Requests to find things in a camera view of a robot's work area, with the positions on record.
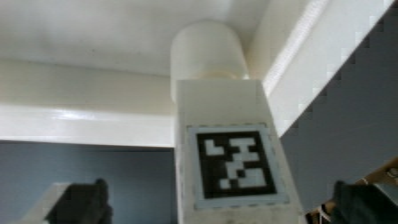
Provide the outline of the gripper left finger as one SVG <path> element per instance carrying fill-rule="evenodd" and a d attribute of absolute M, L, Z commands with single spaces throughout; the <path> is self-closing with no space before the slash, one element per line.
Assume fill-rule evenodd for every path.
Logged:
<path fill-rule="evenodd" d="M 112 224 L 109 184 L 55 183 L 34 204 L 22 224 Z"/>

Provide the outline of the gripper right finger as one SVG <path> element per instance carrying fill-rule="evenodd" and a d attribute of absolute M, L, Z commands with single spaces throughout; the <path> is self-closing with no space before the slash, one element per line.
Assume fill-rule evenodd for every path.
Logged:
<path fill-rule="evenodd" d="M 398 186 L 334 184 L 331 224 L 398 224 Z"/>

